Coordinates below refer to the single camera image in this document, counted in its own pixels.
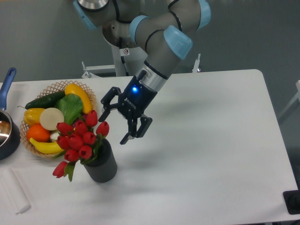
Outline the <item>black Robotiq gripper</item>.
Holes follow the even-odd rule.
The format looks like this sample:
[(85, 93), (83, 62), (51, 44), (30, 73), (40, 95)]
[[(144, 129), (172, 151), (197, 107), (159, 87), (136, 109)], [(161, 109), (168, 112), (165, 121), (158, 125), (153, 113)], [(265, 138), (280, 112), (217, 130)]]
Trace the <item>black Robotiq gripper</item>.
[[(120, 88), (111, 87), (101, 99), (103, 105), (102, 115), (99, 122), (104, 122), (111, 110), (118, 109), (119, 113), (127, 119), (128, 132), (120, 141), (124, 145), (128, 140), (142, 138), (150, 127), (153, 119), (144, 115), (145, 109), (157, 95), (157, 91), (152, 91), (141, 83), (147, 72), (142, 70), (138, 76), (134, 76), (124, 91), (121, 93)], [(115, 96), (118, 96), (118, 103), (111, 104)], [(140, 118), (140, 127), (137, 128), (137, 118)]]

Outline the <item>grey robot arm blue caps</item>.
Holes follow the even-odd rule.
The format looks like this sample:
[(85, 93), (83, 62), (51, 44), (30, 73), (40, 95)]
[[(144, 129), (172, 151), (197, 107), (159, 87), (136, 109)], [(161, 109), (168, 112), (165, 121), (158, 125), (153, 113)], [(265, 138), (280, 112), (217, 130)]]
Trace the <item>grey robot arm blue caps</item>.
[(138, 0), (75, 0), (74, 8), (89, 29), (110, 26), (120, 49), (140, 47), (147, 57), (124, 90), (112, 87), (102, 98), (104, 121), (114, 109), (127, 120), (121, 140), (143, 137), (152, 123), (145, 109), (184, 60), (193, 42), (188, 33), (206, 26), (211, 9), (205, 0), (169, 0), (167, 13), (143, 15)]

